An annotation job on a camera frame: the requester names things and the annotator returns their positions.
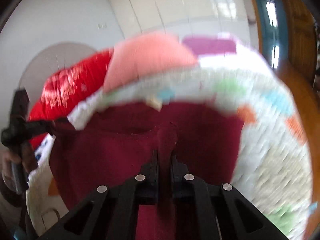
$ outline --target dark red cloth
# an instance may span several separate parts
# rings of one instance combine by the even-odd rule
[[[175,239],[170,199],[169,158],[176,150],[189,172],[210,184],[230,182],[243,121],[190,103],[170,103],[160,112],[144,103],[96,113],[82,131],[56,133],[50,168],[60,195],[71,209],[99,185],[110,187],[139,173],[158,149],[160,201],[139,208],[136,239]]]

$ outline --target purple cloth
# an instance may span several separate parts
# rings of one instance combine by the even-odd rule
[[[204,54],[236,53],[236,43],[233,40],[192,36],[182,40],[197,56]]]

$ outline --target red cloth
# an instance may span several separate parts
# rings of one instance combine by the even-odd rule
[[[44,84],[40,100],[30,112],[29,120],[55,120],[70,114],[80,101],[103,85],[112,53],[113,49],[100,51],[50,76]],[[30,140],[34,149],[45,136],[42,134]]]
[[[243,124],[205,105],[170,103],[160,112],[143,103],[111,107],[96,113],[82,131],[57,132],[50,168],[71,209],[97,186],[113,187],[138,174],[158,149],[160,201],[157,206],[140,206],[136,239],[171,240],[176,230],[170,199],[172,150],[190,173],[206,182],[230,182]]]

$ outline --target pink cloth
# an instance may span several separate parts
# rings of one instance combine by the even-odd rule
[[[146,75],[196,64],[196,56],[180,44],[175,36],[158,32],[137,36],[115,46],[103,92]]]

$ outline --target cabinet door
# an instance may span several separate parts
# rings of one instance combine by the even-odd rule
[[[314,20],[301,0],[283,0],[289,34],[289,60],[313,85],[316,72],[316,33]]]

